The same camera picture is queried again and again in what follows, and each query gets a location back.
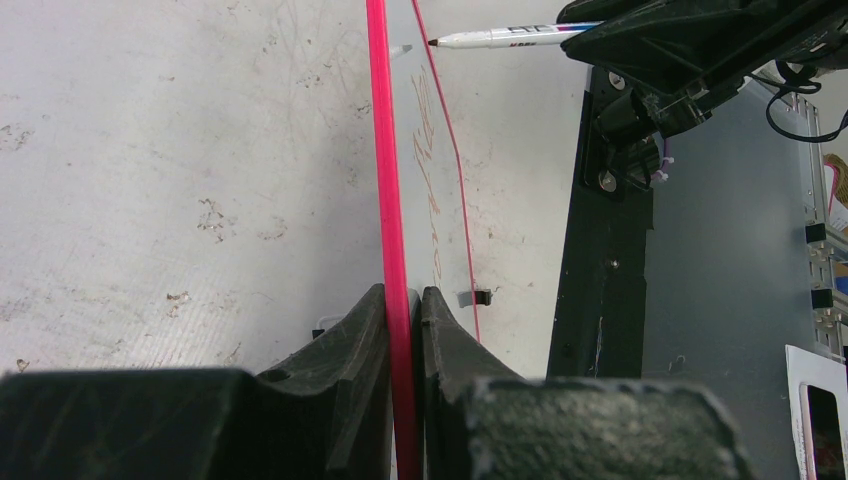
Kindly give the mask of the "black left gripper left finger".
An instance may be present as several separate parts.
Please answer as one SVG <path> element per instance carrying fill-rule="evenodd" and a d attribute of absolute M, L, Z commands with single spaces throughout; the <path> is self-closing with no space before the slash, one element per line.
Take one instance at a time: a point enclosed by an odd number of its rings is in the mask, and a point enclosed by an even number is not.
<path fill-rule="evenodd" d="M 385 289 L 284 361 L 36 372 L 1 383 L 5 479 L 386 479 Z"/>

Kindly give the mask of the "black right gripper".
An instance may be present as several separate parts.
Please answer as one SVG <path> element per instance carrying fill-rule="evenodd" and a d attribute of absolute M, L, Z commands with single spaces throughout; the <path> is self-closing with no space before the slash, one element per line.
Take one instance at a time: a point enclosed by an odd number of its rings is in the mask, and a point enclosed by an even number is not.
<path fill-rule="evenodd" d="M 847 66 L 844 1 L 571 1 L 557 20 L 593 23 L 563 51 L 623 77 L 664 137 L 705 122 L 770 62 Z"/>

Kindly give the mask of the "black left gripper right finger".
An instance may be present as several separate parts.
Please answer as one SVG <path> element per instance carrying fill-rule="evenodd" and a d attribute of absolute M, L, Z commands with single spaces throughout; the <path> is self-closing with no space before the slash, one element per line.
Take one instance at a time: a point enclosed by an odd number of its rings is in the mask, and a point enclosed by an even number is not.
<path fill-rule="evenodd" d="M 528 380 L 421 295 L 421 408 L 430 479 L 751 479 L 708 391 L 629 379 Z"/>

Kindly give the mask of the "white whiteboard marker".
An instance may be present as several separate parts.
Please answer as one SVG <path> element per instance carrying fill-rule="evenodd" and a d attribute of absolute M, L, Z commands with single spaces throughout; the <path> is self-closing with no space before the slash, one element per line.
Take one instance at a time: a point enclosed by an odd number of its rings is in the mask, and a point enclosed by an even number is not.
<path fill-rule="evenodd" d="M 502 49 L 560 45 L 600 25 L 600 22 L 543 24 L 461 32 L 431 39 L 428 45 L 454 50 Z"/>

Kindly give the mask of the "whiteboard with pink frame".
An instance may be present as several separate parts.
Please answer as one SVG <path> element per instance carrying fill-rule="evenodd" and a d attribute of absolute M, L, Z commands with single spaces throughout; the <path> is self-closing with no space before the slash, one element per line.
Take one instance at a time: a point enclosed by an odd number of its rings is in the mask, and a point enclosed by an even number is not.
<path fill-rule="evenodd" d="M 425 288 L 480 337 L 460 154 L 416 1 L 366 3 L 396 472 L 423 476 L 412 323 Z"/>

